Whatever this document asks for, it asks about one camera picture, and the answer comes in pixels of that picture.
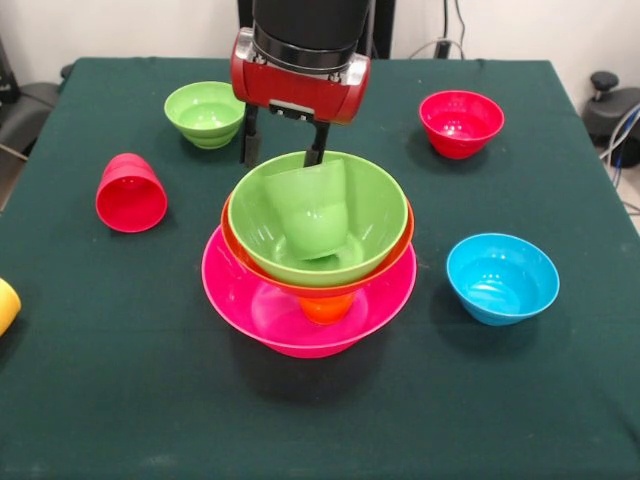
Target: green cup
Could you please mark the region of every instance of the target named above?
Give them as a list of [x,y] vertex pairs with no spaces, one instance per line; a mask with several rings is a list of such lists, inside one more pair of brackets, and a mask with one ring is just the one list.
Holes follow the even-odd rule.
[[269,175],[264,183],[295,257],[326,257],[345,244],[349,216],[343,159]]
[[196,147],[214,149],[227,145],[240,129],[244,103],[228,83],[198,82],[169,95],[164,113]]

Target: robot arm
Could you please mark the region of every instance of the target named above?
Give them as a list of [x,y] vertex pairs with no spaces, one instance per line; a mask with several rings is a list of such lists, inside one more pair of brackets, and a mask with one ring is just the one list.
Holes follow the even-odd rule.
[[360,107],[370,60],[356,53],[370,0],[254,0],[253,28],[240,30],[231,56],[236,97],[246,103],[241,161],[257,163],[259,108],[312,123],[305,166],[322,161],[329,126]]

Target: blue bowl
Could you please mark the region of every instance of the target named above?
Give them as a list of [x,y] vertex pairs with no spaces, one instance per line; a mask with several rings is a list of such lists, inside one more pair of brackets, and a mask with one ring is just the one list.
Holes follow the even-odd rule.
[[500,233],[458,243],[447,258],[447,275],[471,316],[492,326],[537,315],[560,290],[558,271],[542,250]]

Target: pink bowl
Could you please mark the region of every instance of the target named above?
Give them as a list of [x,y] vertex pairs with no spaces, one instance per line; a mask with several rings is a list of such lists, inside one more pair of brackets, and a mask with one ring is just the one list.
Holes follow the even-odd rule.
[[419,113],[433,148],[453,160],[479,152],[504,126],[504,112],[496,102],[463,90],[428,96]]
[[204,289],[222,318],[273,350],[297,358],[335,355],[382,328],[409,299],[416,273],[410,246],[389,270],[356,292],[340,322],[321,326],[307,319],[294,295],[264,282],[239,263],[220,227],[202,258]]

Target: yellow cup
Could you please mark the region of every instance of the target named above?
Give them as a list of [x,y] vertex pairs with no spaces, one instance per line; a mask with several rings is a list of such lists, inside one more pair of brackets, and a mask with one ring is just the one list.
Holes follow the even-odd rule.
[[0,336],[9,328],[22,308],[16,291],[0,278]]

